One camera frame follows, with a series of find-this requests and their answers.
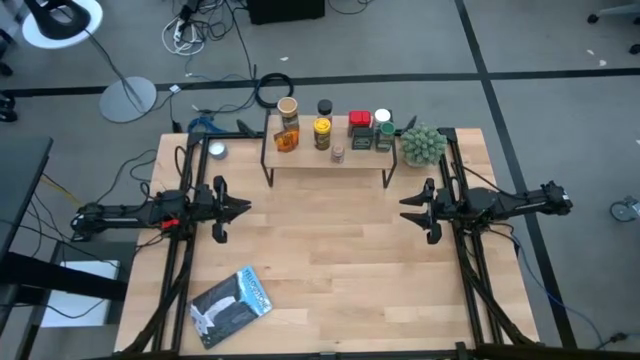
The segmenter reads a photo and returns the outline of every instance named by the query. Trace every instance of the potted plant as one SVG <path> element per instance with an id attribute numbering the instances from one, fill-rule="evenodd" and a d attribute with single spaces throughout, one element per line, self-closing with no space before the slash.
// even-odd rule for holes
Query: potted plant
<path id="1" fill-rule="evenodd" d="M 412 167 L 436 165 L 447 147 L 447 137 L 425 124 L 407 130 L 400 139 L 404 161 Z"/>

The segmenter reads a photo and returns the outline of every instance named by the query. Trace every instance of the book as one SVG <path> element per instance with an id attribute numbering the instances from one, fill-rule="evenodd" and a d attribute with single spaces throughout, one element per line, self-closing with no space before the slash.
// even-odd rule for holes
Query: book
<path id="1" fill-rule="evenodd" d="M 251 266 L 200 294 L 188 306 L 205 349 L 211 349 L 273 308 Z"/>

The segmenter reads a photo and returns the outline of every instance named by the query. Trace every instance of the floor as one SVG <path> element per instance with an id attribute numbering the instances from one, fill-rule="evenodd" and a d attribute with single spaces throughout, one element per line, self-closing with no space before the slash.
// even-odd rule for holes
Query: floor
<path id="1" fill-rule="evenodd" d="M 344 10 L 358 6 L 351 0 L 333 2 Z M 522 190 L 548 180 L 564 186 L 575 204 L 569 216 L 512 223 L 530 259 L 538 255 L 540 260 L 548 253 L 562 299 L 572 309 L 568 318 L 575 341 L 581 348 L 593 348 L 599 341 L 576 312 L 591 319 L 605 338 L 617 331 L 640 332 L 640 289 L 635 286 L 638 224 L 617 223 L 608 213 L 611 202 L 640 196 L 640 170 L 630 166 L 640 160 L 640 126 L 635 124 L 640 57 L 627 53 L 640 42 L 640 27 L 632 25 L 633 16 L 602 18 L 595 25 L 586 22 L 588 14 L 626 2 L 376 0 L 354 16 L 327 9 L 327 16 L 319 20 L 263 26 L 253 26 L 246 14 L 237 14 L 258 73 L 284 72 L 296 79 L 295 97 L 302 113 L 312 113 L 318 99 L 329 98 L 335 113 L 386 107 L 393 109 L 400 124 L 417 115 L 434 126 L 479 127 L 501 187 Z M 111 0 L 101 5 L 105 18 L 96 38 L 123 73 L 145 76 L 163 90 L 193 81 L 185 77 L 186 59 L 166 52 L 158 36 L 172 18 L 170 1 Z M 35 89 L 38 96 L 19 98 L 20 121 L 0 131 L 51 136 L 47 173 L 83 201 L 104 192 L 123 161 L 156 147 L 160 134 L 171 131 L 169 106 L 130 124 L 101 118 L 100 87 L 115 76 L 90 43 L 45 51 L 24 43 L 19 35 L 17 40 L 19 46 L 3 58 L 15 75 L 2 79 L 2 87 Z M 207 44 L 188 72 L 214 79 L 229 73 L 246 76 L 236 34 Z M 176 95 L 173 118 L 186 127 L 196 117 L 192 105 L 241 104 L 251 92 L 215 86 Z M 28 95 L 26 90 L 16 93 Z M 265 99 L 274 100 L 286 89 L 271 87 L 264 93 Z M 162 100 L 167 95 L 161 91 L 158 96 Z M 254 106 L 221 115 L 216 124 L 233 130 L 238 118 L 257 128 L 263 111 Z M 138 175 L 147 177 L 150 171 L 142 168 Z M 44 186 L 38 192 L 58 224 L 70 232 L 66 224 L 74 207 Z M 123 174 L 107 200 L 138 198 L 136 182 Z M 33 252 L 37 237 L 21 232 L 18 239 L 16 251 Z M 135 232 L 105 232 L 99 239 L 131 242 Z M 43 258 L 52 248 L 45 245 L 39 253 Z M 550 301 L 529 275 L 525 277 L 541 340 L 560 345 Z M 559 313 L 555 315 L 562 323 Z M 27 316 L 27 309 L 14 311 L 11 330 L 0 340 L 3 350 L 15 348 Z M 47 344 L 53 343 L 65 345 L 60 358 L 106 355 L 115 329 L 43 329 L 32 359 L 47 358 Z M 87 346 L 83 339 L 94 333 L 101 334 L 101 341 Z M 640 337 L 607 348 L 640 351 Z"/>

